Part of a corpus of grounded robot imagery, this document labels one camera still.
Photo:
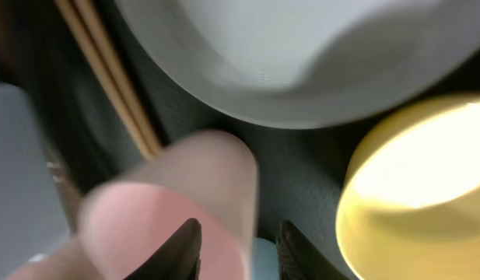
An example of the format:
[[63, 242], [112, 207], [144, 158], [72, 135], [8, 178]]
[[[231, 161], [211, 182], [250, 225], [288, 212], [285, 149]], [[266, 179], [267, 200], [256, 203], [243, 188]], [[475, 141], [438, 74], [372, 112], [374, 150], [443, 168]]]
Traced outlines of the grey plate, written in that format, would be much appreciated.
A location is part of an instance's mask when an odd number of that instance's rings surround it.
[[480, 0], [129, 0], [150, 58], [192, 96], [272, 128], [392, 108], [480, 48]]

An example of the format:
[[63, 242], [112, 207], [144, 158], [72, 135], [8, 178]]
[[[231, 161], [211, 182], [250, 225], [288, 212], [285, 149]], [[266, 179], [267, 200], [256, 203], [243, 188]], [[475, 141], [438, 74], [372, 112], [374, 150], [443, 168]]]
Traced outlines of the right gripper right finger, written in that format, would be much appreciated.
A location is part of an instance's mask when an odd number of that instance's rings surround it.
[[281, 280], [348, 280], [290, 221], [276, 239]]

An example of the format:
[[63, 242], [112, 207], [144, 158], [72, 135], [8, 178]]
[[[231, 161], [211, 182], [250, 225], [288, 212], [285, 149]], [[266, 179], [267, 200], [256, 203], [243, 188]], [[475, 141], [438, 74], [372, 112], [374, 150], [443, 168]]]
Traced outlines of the yellow bowl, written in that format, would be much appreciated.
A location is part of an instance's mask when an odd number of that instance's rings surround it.
[[335, 231], [360, 279], [480, 279], [480, 93], [376, 125], [349, 162]]

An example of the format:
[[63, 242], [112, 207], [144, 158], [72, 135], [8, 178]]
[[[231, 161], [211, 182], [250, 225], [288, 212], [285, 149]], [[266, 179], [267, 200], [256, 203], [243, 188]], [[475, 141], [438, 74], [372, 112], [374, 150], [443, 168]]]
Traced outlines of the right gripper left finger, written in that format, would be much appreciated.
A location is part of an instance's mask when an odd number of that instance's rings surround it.
[[190, 218], [124, 280], [198, 280], [201, 243], [201, 224]]

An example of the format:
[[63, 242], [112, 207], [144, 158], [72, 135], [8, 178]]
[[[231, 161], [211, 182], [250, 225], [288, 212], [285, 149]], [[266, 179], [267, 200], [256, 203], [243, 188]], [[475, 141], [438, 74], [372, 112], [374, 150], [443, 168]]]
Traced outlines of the blue cup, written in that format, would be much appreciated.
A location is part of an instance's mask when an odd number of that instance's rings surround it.
[[256, 237], [252, 250], [252, 280], [279, 280], [279, 260], [276, 245]]

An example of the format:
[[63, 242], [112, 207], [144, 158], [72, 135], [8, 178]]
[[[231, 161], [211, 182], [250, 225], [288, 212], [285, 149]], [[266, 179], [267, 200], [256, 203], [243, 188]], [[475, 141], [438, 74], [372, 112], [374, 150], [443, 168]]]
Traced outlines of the pink cup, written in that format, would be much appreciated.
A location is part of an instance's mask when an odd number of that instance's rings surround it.
[[224, 131], [201, 131], [96, 187], [78, 232], [14, 279], [125, 279], [190, 218], [201, 224], [200, 279], [249, 279], [258, 206], [258, 164]]

